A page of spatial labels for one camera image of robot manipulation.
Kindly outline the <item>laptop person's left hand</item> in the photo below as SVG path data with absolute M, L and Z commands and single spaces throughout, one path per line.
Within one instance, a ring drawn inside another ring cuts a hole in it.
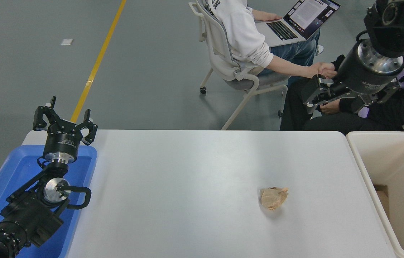
M 264 11 L 261 11 L 258 13 L 256 20 L 259 21 L 272 21 L 272 20 L 280 20 L 282 19 L 282 16 L 279 16 L 275 13 L 266 13 Z

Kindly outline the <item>black-clad person's left hand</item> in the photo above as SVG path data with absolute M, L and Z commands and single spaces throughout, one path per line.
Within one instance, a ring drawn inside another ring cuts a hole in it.
M 333 114 L 341 112 L 340 99 L 337 99 L 337 100 L 329 102 L 329 103 L 321 104 L 319 107 L 320 107 L 321 113 L 323 113 L 325 115 L 333 115 Z

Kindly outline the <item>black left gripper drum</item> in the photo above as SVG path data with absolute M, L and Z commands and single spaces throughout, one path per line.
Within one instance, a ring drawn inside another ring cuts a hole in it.
M 81 131 L 76 129 L 76 124 L 66 120 L 54 122 L 48 127 L 43 155 L 56 152 L 77 155 L 81 138 Z

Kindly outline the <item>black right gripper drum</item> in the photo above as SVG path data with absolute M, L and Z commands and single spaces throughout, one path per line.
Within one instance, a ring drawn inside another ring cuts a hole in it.
M 370 44 L 356 44 L 338 69 L 336 93 L 377 93 L 402 69 L 403 57 L 385 57 Z

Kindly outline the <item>laptop person's right hand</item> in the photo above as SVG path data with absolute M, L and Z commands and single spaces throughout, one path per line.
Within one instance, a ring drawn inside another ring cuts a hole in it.
M 315 75 L 322 75 L 327 79 L 332 79 L 337 75 L 335 70 L 335 65 L 333 63 L 318 62 L 312 64 L 312 70 L 314 70 Z

